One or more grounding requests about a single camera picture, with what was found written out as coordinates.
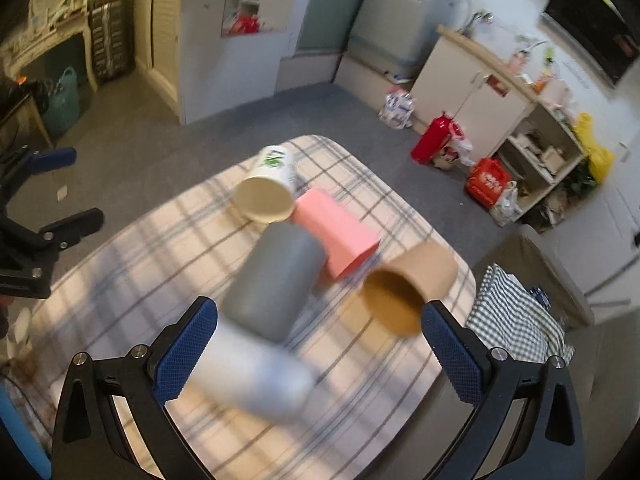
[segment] tablecloth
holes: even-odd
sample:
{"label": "tablecloth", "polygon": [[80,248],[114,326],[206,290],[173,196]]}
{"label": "tablecloth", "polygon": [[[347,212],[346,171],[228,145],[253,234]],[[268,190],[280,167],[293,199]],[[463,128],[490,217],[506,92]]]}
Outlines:
{"label": "tablecloth", "polygon": [[[322,370],[295,424],[273,427],[220,408],[189,385],[167,410],[218,479],[353,479],[393,440],[440,373],[423,336],[395,338],[372,320],[356,292],[367,271],[422,240],[449,246],[335,142],[304,136],[284,146],[296,159],[298,192],[325,189],[380,232],[380,248],[354,275],[318,286],[286,341]],[[86,350],[94,360],[124,355],[151,343],[197,296],[220,302],[264,230],[230,202],[251,166],[252,160],[237,164],[148,213],[56,283],[33,318],[36,381],[53,402],[76,352]],[[455,257],[458,276],[444,303],[464,324],[476,286]],[[158,474],[126,402],[117,405],[141,466]]]}

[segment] gray floor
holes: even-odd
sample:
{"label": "gray floor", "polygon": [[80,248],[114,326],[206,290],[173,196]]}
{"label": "gray floor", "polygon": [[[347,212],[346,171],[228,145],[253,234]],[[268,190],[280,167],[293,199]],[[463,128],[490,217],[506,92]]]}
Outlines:
{"label": "gray floor", "polygon": [[[378,121],[375,111],[331,84],[283,92],[187,127],[133,73],[105,85],[59,146],[74,146],[71,168],[30,179],[9,215],[36,230],[99,207],[104,229],[62,254],[56,275],[145,212],[267,144],[318,134],[343,145],[418,210],[473,265],[497,244],[500,229],[463,191],[460,173],[415,164],[418,137]],[[56,191],[68,187],[57,202]]]}

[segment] green logo on cup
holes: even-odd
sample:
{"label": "green logo on cup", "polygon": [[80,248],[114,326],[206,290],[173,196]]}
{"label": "green logo on cup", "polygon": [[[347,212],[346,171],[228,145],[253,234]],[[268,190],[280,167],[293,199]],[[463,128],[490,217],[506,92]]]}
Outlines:
{"label": "green logo on cup", "polygon": [[266,166],[267,168],[284,168],[284,161],[282,160],[283,158],[284,153],[272,150],[267,153],[260,166]]}

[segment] television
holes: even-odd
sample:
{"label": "television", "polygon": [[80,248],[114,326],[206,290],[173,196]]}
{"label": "television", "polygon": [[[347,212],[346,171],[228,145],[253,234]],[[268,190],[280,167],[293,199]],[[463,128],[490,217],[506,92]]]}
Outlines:
{"label": "television", "polygon": [[552,28],[565,32],[612,86],[640,55],[640,42],[611,0],[549,0],[542,17]]}

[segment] teal basket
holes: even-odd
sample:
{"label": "teal basket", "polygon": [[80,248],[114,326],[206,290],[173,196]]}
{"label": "teal basket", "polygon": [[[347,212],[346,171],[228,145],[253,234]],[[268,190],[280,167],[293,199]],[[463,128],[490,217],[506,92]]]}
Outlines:
{"label": "teal basket", "polygon": [[78,75],[69,66],[58,79],[54,91],[49,95],[49,109],[44,113],[42,119],[49,134],[57,139],[76,124],[79,118]]}

